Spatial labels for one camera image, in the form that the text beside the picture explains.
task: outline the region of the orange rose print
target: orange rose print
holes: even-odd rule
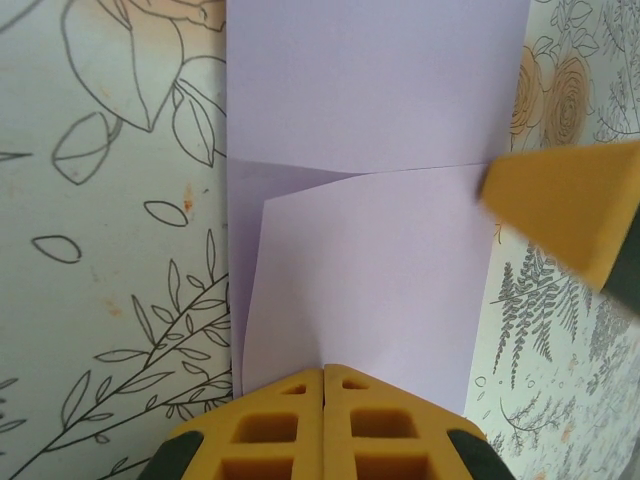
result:
[[[589,106],[589,74],[582,55],[574,50],[556,69],[543,115],[548,146],[573,145],[584,129]]]
[[[524,47],[516,100],[511,115],[511,134],[520,135],[526,127],[532,127],[540,120],[542,111],[542,84],[540,66],[529,47]]]

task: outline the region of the floral wallpaper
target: floral wallpaper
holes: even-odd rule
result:
[[[639,101],[640,4],[532,2],[512,151],[638,139]],[[465,415],[519,479],[617,479],[640,432],[639,345],[637,318],[498,224]]]
[[[0,65],[0,478],[136,478],[231,399],[224,3],[3,2]]]

